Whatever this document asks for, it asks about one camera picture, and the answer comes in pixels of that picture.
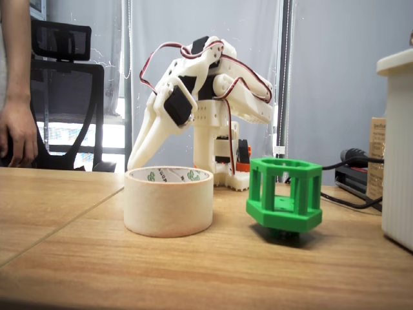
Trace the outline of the person's hand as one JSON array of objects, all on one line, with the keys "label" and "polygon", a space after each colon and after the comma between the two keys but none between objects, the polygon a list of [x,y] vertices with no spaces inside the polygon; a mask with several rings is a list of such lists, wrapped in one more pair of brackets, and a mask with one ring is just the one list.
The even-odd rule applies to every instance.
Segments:
[{"label": "person's hand", "polygon": [[30,95],[8,94],[1,112],[1,157],[12,150],[9,167],[28,167],[38,155],[37,127]]}]

